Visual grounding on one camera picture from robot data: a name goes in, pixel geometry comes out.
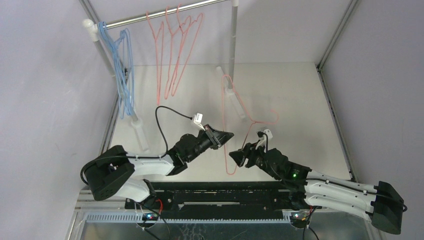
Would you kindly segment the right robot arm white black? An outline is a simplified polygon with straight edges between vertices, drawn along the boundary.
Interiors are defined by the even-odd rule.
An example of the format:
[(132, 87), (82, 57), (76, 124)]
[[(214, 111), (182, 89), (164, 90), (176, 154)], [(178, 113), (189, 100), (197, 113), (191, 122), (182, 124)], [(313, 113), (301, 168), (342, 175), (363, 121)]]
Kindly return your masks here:
[(326, 175), (289, 161), (278, 149), (267, 149), (264, 141), (248, 143), (229, 153), (239, 167), (258, 167), (290, 191), (289, 203), (330, 208), (360, 217), (385, 233), (399, 235), (405, 201), (384, 181), (364, 184)]

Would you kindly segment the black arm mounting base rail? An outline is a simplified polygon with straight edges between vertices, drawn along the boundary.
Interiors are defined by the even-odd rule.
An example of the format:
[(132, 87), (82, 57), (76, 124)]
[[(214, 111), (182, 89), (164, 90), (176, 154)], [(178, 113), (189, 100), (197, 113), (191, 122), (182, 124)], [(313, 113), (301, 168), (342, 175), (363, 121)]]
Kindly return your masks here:
[(158, 211), (166, 220), (272, 221), (284, 212), (309, 212), (298, 203), (302, 194), (290, 192), (278, 181), (153, 182), (156, 192), (145, 210)]

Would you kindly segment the pink wire hanger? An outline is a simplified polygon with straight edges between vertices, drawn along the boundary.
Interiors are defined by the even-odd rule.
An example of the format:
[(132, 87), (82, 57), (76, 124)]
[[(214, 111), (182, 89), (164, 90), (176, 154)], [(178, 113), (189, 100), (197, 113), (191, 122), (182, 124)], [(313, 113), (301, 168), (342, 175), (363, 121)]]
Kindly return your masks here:
[(175, 11), (177, 28), (172, 29), (168, 26), (168, 30), (171, 36), (170, 53), (174, 53), (174, 38), (179, 37), (179, 44), (177, 49), (177, 57), (173, 68), (172, 75), (170, 76), (170, 83), (168, 86), (168, 92), (171, 96), (175, 96), (181, 80), (183, 78), (185, 69), (191, 58), (193, 49), (198, 39), (199, 32), (203, 25), (204, 14), (201, 12), (196, 17), (188, 15), (184, 20), (180, 18), (180, 12), (182, 11), (182, 4), (180, 3)]
[(161, 103), (161, 88), (162, 88), (162, 73), (163, 73), (163, 55), (164, 55), (164, 40), (165, 40), (165, 25), (164, 21), (160, 22), (157, 29), (154, 28), (150, 14), (146, 11), (146, 19), (149, 24), (155, 50), (155, 66), (156, 66), (156, 105), (159, 106)]
[[(235, 96), (236, 97), (240, 97), (240, 94), (237, 92), (237, 90), (235, 88), (235, 85), (234, 85), (234, 82), (233, 82), (233, 79), (230, 77), (230, 75), (229, 74), (223, 74), (222, 77), (221, 77), (221, 121), (222, 121), (223, 130), (225, 131), (226, 130), (226, 118), (225, 118), (225, 111), (226, 110), (225, 110), (225, 100), (224, 100), (224, 92), (225, 92), (224, 79), (229, 80), (229, 85), (231, 87), (233, 87), (233, 90), (235, 90)], [(245, 114), (247, 115), (247, 117), (248, 117), (248, 119), (250, 121), (249, 128), (248, 128), (248, 130), (246, 132), (246, 135), (245, 135), (245, 138), (244, 138), (244, 141), (243, 141), (243, 144), (242, 144), (242, 147), (243, 147), (246, 144), (247, 138), (248, 138), (248, 136), (249, 136), (249, 134), (251, 132), (251, 129), (252, 129), (252, 127), (254, 125), (257, 125), (257, 124), (275, 125), (279, 121), (280, 115), (279, 115), (279, 113), (277, 111), (271, 109), (270, 111), (276, 115), (276, 118), (275, 118), (274, 121), (259, 121), (259, 120), (254, 120), (251, 117), (249, 111), (247, 110), (247, 108), (246, 108), (243, 100), (240, 100), (240, 104), (241, 104), (242, 110), (244, 110)], [(224, 146), (225, 172), (226, 172), (226, 174), (228, 176), (232, 176), (232, 175), (234, 175), (237, 172), (238, 167), (235, 166), (233, 172), (230, 172), (229, 171), (229, 161), (228, 161), (227, 155), (228, 155), (227, 147)]]
[[(180, 19), (180, 9), (181, 4), (179, 4), (175, 9), (176, 19), (178, 26), (175, 30), (172, 29), (171, 24), (169, 22), (168, 17), (168, 8), (165, 11), (165, 20), (168, 27), (168, 32), (170, 34), (170, 49), (169, 49), (169, 62), (168, 62), (168, 70), (167, 70), (167, 81), (165, 84), (165, 90), (164, 90), (164, 99), (167, 100), (170, 96), (174, 97), (177, 93), (179, 84), (181, 82), (182, 78), (182, 72), (180, 75), (179, 73), (179, 67), (180, 67), (180, 60), (183, 53), (183, 49), (186, 43), (186, 39), (188, 36), (188, 31), (190, 29), (190, 23), (191, 23), (191, 16), (188, 16), (184, 21), (181, 21)], [(174, 68), (171, 71), (171, 67), (173, 65), (173, 54), (174, 54), (174, 38), (180, 36), (180, 42), (178, 45), (178, 51), (177, 51), (177, 57), (175, 60)]]

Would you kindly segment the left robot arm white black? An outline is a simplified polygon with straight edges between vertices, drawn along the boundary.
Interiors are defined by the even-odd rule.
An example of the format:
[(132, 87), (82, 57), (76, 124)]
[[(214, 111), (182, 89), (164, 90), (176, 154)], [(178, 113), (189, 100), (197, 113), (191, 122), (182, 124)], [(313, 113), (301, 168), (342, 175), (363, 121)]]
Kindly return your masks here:
[(138, 202), (149, 209), (157, 196), (150, 181), (141, 176), (174, 176), (188, 168), (188, 164), (206, 150), (218, 150), (234, 133), (204, 125), (198, 135), (184, 134), (163, 155), (131, 154), (122, 145), (115, 145), (86, 163), (80, 171), (81, 180), (88, 185), (96, 201), (122, 197)]

